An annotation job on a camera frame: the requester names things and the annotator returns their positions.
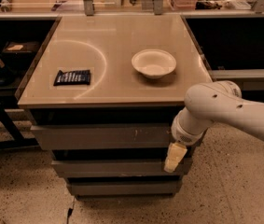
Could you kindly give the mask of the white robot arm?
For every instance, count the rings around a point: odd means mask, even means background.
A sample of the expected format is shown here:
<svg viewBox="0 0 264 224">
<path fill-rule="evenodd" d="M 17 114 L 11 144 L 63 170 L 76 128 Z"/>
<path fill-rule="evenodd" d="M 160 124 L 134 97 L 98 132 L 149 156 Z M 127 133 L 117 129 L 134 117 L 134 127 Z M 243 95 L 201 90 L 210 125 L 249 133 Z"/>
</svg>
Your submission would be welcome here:
<svg viewBox="0 0 264 224">
<path fill-rule="evenodd" d="M 172 173 L 214 123 L 225 123 L 264 141 L 264 103 L 244 100 L 232 81 L 200 83 L 190 87 L 185 107 L 171 126 L 174 141 L 169 145 L 164 170 Z"/>
</svg>

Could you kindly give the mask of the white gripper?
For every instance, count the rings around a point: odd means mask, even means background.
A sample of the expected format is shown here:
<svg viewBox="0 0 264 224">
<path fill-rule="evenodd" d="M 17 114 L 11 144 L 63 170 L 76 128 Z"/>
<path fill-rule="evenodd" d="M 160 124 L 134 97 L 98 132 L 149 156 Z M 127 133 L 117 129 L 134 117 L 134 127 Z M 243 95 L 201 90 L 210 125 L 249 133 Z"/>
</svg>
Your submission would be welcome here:
<svg viewBox="0 0 264 224">
<path fill-rule="evenodd" d="M 173 139 L 178 143 L 171 143 L 168 147 L 164 170 L 172 173 L 187 154 L 187 147 L 194 145 L 202 136 L 203 127 L 191 115 L 178 114 L 171 126 Z"/>
</svg>

